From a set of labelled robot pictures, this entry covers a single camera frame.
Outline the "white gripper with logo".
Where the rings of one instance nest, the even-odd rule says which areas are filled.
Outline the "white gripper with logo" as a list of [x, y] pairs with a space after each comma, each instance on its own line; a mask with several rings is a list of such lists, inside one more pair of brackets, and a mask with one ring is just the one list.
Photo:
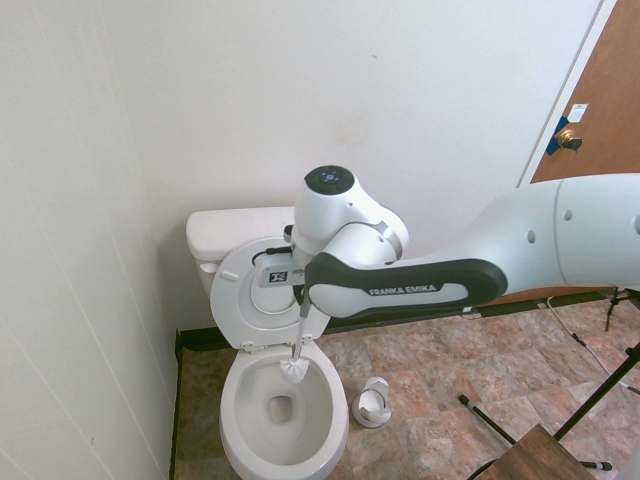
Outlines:
[[304, 301], [304, 270], [294, 267], [266, 267], [256, 273], [261, 288], [277, 288], [293, 286], [293, 293], [298, 304]]

